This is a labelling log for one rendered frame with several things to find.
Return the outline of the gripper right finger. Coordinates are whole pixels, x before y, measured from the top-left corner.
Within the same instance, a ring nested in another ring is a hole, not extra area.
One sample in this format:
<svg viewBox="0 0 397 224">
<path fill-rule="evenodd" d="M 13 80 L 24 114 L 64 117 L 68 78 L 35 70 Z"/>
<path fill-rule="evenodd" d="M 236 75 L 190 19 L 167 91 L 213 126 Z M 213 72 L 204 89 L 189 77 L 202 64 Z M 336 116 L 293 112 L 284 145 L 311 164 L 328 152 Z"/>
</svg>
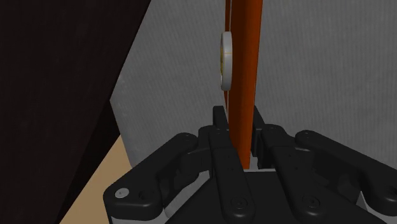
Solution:
<svg viewBox="0 0 397 224">
<path fill-rule="evenodd" d="M 397 217 L 397 169 L 312 130 L 290 136 L 253 112 L 253 156 L 273 167 L 301 224 L 386 224 L 357 206 Z"/>
</svg>

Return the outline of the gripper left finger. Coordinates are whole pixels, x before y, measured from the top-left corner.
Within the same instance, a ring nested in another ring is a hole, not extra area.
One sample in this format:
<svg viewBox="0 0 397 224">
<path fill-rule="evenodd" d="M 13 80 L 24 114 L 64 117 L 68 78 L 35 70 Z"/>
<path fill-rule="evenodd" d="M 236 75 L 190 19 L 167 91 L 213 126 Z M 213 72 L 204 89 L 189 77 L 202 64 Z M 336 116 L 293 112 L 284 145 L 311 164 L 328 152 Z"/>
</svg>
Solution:
<svg viewBox="0 0 397 224">
<path fill-rule="evenodd" d="M 197 136 L 176 134 L 111 184 L 103 194 L 108 218 L 153 220 L 204 171 L 216 180 L 223 219 L 229 224 L 252 222 L 255 204 L 223 106 L 213 107 L 212 125 L 201 127 Z"/>
</svg>

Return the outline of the orange slab with white disc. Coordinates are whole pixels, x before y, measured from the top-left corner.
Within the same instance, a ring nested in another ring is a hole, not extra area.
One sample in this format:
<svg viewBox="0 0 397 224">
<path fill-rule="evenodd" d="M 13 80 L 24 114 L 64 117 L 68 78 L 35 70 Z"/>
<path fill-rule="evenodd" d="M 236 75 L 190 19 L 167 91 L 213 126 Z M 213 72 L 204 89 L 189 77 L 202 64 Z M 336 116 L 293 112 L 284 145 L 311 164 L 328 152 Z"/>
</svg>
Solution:
<svg viewBox="0 0 397 224">
<path fill-rule="evenodd" d="M 263 0 L 225 0 L 220 79 L 232 144 L 250 168 Z"/>
</svg>

